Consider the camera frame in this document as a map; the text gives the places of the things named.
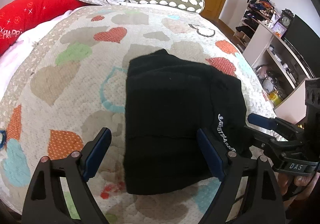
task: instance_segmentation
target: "black television screen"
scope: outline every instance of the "black television screen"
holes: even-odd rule
[[[320,77],[320,38],[297,15],[284,35],[302,56],[315,77]]]

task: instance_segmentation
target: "bed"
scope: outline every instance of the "bed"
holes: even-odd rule
[[[168,194],[136,196],[124,185],[125,80],[129,61],[165,48],[241,80],[247,115],[275,117],[258,78],[240,51],[198,14],[153,4],[85,6],[23,33],[0,57],[0,199],[22,213],[40,158],[81,150],[102,127],[111,146],[88,186],[110,223],[198,223],[220,182],[211,178]],[[265,133],[276,133],[257,128]],[[252,150],[260,155],[258,149]],[[78,218],[68,185],[68,209]],[[245,178],[239,188],[244,193]],[[234,205],[230,218],[236,215]]]

